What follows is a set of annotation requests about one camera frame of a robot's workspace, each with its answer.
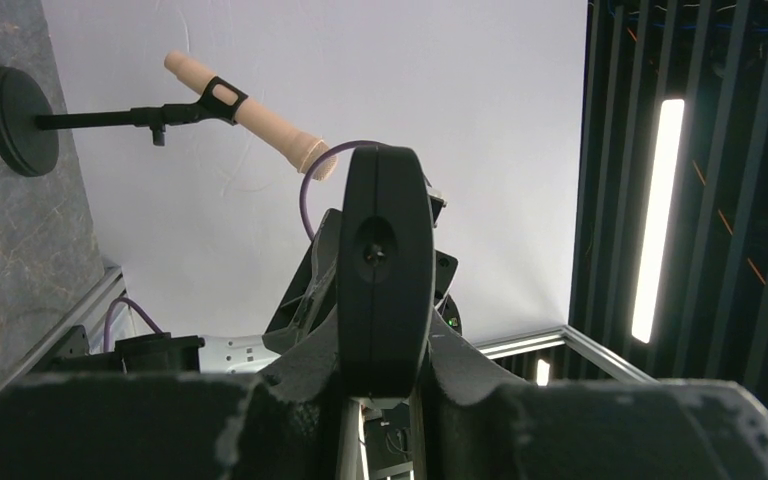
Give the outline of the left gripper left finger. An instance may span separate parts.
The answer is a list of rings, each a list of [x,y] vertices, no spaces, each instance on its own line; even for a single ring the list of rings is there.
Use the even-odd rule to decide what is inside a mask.
[[[0,479],[332,479],[337,321],[255,374],[30,375],[0,393]]]

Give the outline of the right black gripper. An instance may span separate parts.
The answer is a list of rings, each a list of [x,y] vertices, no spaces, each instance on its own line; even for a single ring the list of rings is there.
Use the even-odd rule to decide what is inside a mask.
[[[283,354],[317,329],[336,305],[336,259],[342,212],[329,209],[324,214],[299,267],[265,333],[265,347]],[[434,307],[455,332],[462,332],[461,315],[449,291],[458,260],[435,252],[436,278]]]

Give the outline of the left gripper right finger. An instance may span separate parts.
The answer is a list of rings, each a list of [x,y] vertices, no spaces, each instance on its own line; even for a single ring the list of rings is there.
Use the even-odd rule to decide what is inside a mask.
[[[527,382],[431,322],[420,479],[768,479],[768,410],[724,381]]]

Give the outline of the black slim remote control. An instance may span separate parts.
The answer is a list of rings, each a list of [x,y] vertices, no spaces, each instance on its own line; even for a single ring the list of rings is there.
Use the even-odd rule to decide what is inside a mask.
[[[356,149],[336,273],[339,370],[349,396],[411,394],[425,355],[434,281],[433,216],[416,153]]]

